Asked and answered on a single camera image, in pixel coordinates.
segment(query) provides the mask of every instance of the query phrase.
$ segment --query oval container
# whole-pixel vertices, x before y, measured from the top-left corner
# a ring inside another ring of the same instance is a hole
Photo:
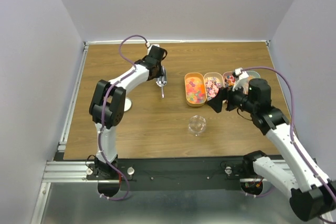
[[[204,78],[200,73],[187,73],[184,77],[187,104],[199,107],[206,102]]]

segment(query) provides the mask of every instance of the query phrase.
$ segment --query colorful candy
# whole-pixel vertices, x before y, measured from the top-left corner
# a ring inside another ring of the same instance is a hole
[[[200,78],[186,79],[187,100],[190,103],[203,103],[206,100],[203,81]]]
[[[214,98],[218,94],[218,91],[222,86],[223,85],[218,78],[216,77],[207,78],[207,81],[205,82],[205,89],[208,100]]]
[[[224,86],[225,87],[229,87],[229,86],[233,86],[235,84],[235,78],[232,75],[225,75],[223,76],[224,78]],[[248,93],[248,83],[250,80],[256,78],[255,76],[249,75],[247,78],[247,82],[246,84],[243,86],[244,89],[244,94]]]

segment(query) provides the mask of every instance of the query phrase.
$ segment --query cable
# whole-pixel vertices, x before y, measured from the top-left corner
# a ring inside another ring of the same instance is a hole
[[[299,146],[297,145],[297,143],[294,140],[294,119],[295,119],[295,106],[294,106],[294,96],[293,96],[293,92],[292,92],[292,88],[288,82],[288,80],[277,70],[273,69],[273,68],[269,68],[269,67],[262,67],[262,66],[258,66],[258,67],[252,67],[252,68],[245,68],[242,69],[242,71],[247,71],[247,70],[251,70],[251,69],[267,69],[267,70],[271,70],[273,72],[275,72],[277,75],[279,75],[284,82],[286,83],[289,93],[290,93],[290,105],[291,105],[291,109],[292,109],[292,120],[290,122],[290,128],[289,128],[289,135],[290,135],[290,139],[293,143],[293,146],[295,147],[295,149],[297,150],[297,152],[299,153],[299,155],[301,156],[301,158],[303,159],[303,161],[306,163],[306,165],[309,167],[309,169],[313,172],[313,174],[315,175],[315,177],[321,182],[321,184],[326,188],[326,190],[328,191],[328,193],[330,193],[331,198],[333,199],[333,201],[336,203],[336,196],[333,193],[333,191],[330,189],[330,187],[324,182],[324,180],[320,177],[320,175],[318,174],[318,172],[314,169],[314,167],[309,163],[309,161],[306,159],[306,157],[304,156],[304,154],[302,153],[302,151],[300,150]]]
[[[237,108],[237,114],[240,115],[240,116],[241,116],[242,118],[244,118],[245,120],[252,121],[252,119],[246,118],[246,117],[244,117],[242,114],[240,114],[240,112],[239,112],[239,108]]]
[[[113,166],[108,160],[107,160],[107,157],[102,149],[102,146],[101,146],[101,135],[103,133],[103,130],[104,130],[104,127],[105,127],[105,108],[106,108],[106,103],[107,103],[107,99],[110,95],[110,92],[111,90],[118,84],[120,83],[121,81],[123,81],[124,79],[126,79],[127,77],[131,76],[136,70],[137,70],[137,66],[135,65],[135,63],[133,61],[131,61],[130,59],[126,58],[122,52],[121,52],[121,47],[122,45],[127,41],[129,40],[130,38],[133,38],[133,37],[140,37],[140,38],[143,38],[145,40],[145,43],[146,43],[146,47],[148,48],[148,41],[146,40],[145,37],[141,36],[141,35],[132,35],[132,36],[129,36],[127,37],[126,39],[124,39],[120,45],[119,45],[119,54],[120,56],[128,61],[130,64],[132,64],[134,66],[134,68],[132,69],[131,72],[129,72],[128,74],[126,74],[124,77],[122,77],[120,80],[116,81],[114,84],[112,84],[108,90],[106,91],[106,94],[105,94],[105,97],[104,97],[104,101],[103,101],[103,105],[102,105],[102,112],[101,112],[101,128],[100,128],[100,131],[98,133],[98,149],[99,149],[99,152],[102,156],[102,158],[105,160],[105,162],[113,169],[115,170],[121,177],[123,177],[125,179],[125,182],[127,184],[127,191],[126,193],[124,194],[124,196],[122,197],[119,197],[119,198],[110,198],[110,197],[107,197],[105,196],[104,194],[100,194],[100,197],[102,198],[105,198],[107,200],[113,200],[113,201],[116,201],[116,200],[123,200],[126,198],[126,196],[128,195],[128,193],[130,192],[130,183],[129,181],[127,180],[126,176],[124,175],[124,173],[122,173],[120,170],[118,170],[115,166]]]
[[[336,223],[334,221],[323,219],[321,216],[319,217],[319,219],[322,220],[324,223],[327,223],[327,224],[335,224]]]
[[[88,166],[88,164],[87,164],[87,162],[89,161],[89,159],[90,159],[90,157],[96,157],[96,156],[94,156],[94,155],[89,155],[87,158],[86,158],[86,160],[85,160],[85,165],[89,168],[89,166]]]

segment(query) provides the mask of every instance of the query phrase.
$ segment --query screw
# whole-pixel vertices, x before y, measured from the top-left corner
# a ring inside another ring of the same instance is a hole
[[[135,170],[134,170],[133,167],[129,167],[129,168],[127,169],[127,174],[128,174],[128,175],[133,175],[134,172],[135,172]]]
[[[231,169],[231,167],[227,166],[227,167],[225,168],[225,173],[226,173],[227,175],[230,175],[230,174],[232,173],[232,169]]]
[[[93,173],[93,170],[91,168],[86,169],[86,175],[91,175]]]

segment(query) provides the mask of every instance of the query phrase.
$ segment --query plastic tray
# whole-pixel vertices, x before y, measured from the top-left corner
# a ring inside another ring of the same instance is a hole
[[[204,105],[206,94],[204,78],[200,73],[187,73],[184,77],[185,97],[187,104],[192,107]]]
[[[204,75],[204,84],[206,98],[209,101],[218,94],[218,89],[223,87],[223,77],[220,73],[206,73]]]
[[[254,78],[260,78],[260,74],[257,73],[256,71],[246,71],[248,76],[248,81],[254,79]],[[223,74],[223,81],[224,81],[224,86],[233,86],[235,84],[235,78],[232,76],[232,72],[226,72]],[[244,94],[248,93],[248,82],[244,86]]]

